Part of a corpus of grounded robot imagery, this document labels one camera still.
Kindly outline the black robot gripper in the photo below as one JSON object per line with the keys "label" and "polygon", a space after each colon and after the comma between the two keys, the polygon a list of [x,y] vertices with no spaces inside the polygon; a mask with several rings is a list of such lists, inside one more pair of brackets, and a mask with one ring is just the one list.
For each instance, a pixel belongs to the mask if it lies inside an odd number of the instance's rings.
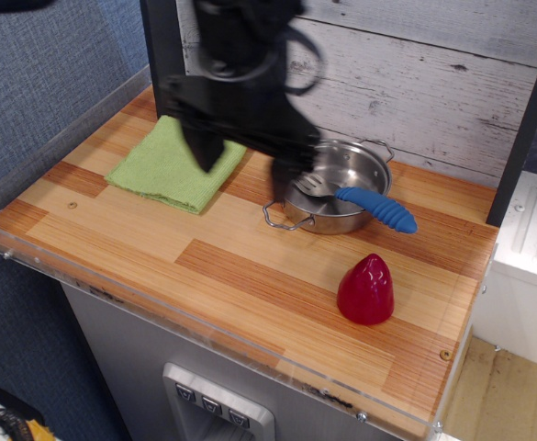
{"label": "black robot gripper", "polygon": [[240,77],[169,75],[161,84],[163,113],[178,119],[185,142],[199,167],[209,173],[234,141],[272,156],[274,201],[282,202],[291,181],[312,170],[317,128],[288,100],[319,81],[300,87],[286,83],[279,63]]}

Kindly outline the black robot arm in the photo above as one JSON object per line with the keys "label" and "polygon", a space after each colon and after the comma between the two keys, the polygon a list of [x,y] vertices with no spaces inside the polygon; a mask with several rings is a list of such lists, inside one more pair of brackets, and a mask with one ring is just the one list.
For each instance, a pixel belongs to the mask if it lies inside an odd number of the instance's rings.
{"label": "black robot arm", "polygon": [[316,84],[286,82],[287,44],[319,58],[318,47],[291,28],[299,1],[196,1],[201,75],[170,75],[161,84],[162,112],[180,121],[186,144],[209,172],[234,141],[272,157],[274,200],[313,169],[318,129],[289,101]]}

